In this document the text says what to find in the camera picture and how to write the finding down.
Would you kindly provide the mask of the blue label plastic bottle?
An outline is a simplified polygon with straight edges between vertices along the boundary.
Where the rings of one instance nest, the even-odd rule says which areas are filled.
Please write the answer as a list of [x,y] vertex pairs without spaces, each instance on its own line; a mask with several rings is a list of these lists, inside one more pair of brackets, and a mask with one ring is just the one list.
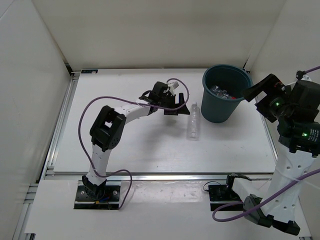
[[216,96],[221,97],[223,99],[232,99],[232,96],[225,89],[222,89],[217,85],[213,85],[210,88],[210,91]]

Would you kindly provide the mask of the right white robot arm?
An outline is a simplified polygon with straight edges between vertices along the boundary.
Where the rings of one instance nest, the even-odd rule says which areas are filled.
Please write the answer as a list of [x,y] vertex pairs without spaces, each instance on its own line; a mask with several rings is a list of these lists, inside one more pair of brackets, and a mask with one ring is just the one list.
[[297,71],[294,86],[284,85],[274,74],[242,91],[250,102],[260,93],[265,97],[255,104],[257,111],[271,123],[277,122],[279,134],[277,162],[264,197],[255,193],[243,203],[245,218],[257,225],[273,227],[297,236],[295,208],[302,181],[320,154],[320,85],[312,82],[308,71]]

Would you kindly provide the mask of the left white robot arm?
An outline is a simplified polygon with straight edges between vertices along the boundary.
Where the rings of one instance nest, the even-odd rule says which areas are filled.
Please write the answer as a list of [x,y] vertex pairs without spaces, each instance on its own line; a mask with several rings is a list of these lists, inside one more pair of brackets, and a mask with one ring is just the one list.
[[111,151],[120,143],[125,125],[142,117],[147,117],[157,110],[163,110],[164,115],[189,115],[186,106],[189,96],[181,92],[175,94],[175,89],[183,82],[170,78],[166,82],[156,82],[151,90],[145,91],[136,101],[121,99],[120,107],[105,105],[101,108],[93,122],[89,135],[92,143],[92,153],[89,153],[82,140],[82,120],[78,123],[77,134],[79,143],[87,156],[90,167],[82,177],[85,192],[93,200],[102,200],[106,193],[106,170]]

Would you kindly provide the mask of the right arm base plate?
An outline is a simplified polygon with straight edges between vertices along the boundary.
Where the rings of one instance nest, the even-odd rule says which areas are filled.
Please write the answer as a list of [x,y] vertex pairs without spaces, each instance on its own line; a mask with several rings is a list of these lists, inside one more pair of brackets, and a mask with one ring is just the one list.
[[251,178],[238,173],[227,175],[225,184],[221,184],[216,180],[206,182],[202,186],[202,190],[209,194],[210,211],[215,211],[218,207],[233,203],[233,205],[223,208],[221,211],[242,211],[243,203],[237,193],[232,190],[234,180],[236,178],[252,181]]

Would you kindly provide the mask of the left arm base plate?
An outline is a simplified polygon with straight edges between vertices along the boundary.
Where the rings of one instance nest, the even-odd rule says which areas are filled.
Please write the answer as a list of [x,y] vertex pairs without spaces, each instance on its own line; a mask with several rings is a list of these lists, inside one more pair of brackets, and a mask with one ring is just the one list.
[[78,183],[73,208],[75,210],[118,210],[121,183],[106,183],[95,196],[82,182]]

